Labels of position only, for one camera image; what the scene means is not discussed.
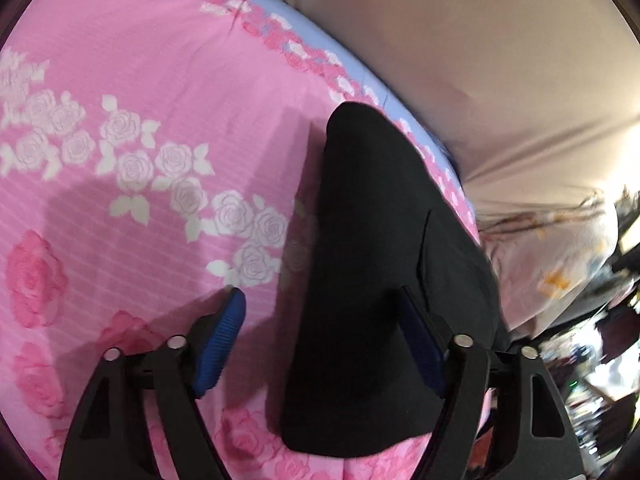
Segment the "black sweatpants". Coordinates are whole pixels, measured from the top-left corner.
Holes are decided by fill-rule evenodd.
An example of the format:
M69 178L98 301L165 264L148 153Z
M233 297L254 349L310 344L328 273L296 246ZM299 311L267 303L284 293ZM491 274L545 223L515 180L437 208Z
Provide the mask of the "black sweatpants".
M402 300L501 350L497 281L418 151L373 107L332 113L317 218L281 437L299 453L373 455L429 434L442 409L401 333Z

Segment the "floral blanket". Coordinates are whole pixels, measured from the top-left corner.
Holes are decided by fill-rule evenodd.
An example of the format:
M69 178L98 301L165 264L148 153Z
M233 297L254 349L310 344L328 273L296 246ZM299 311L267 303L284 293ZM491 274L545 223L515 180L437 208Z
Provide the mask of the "floral blanket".
M576 208L519 214L478 225L497 275L506 328L537 336L586 288L613 255L615 206L587 200Z

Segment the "pink rose bedsheet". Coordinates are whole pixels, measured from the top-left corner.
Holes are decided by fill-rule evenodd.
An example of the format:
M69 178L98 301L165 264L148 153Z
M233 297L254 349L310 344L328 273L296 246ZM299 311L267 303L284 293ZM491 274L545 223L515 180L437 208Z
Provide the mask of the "pink rose bedsheet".
M108 348L159 346L236 286L247 319L201 402L237 479L407 479L426 439L332 460L268 424L305 295L326 121L383 112L466 228L445 149L278 0L32 0L1 51L1 413L39 477Z

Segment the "beige curtain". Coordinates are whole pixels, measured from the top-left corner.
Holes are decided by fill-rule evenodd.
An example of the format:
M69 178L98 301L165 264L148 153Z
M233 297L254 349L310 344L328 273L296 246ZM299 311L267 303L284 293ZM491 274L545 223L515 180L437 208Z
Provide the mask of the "beige curtain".
M282 0L454 155L480 218L639 186L639 43L612 0Z

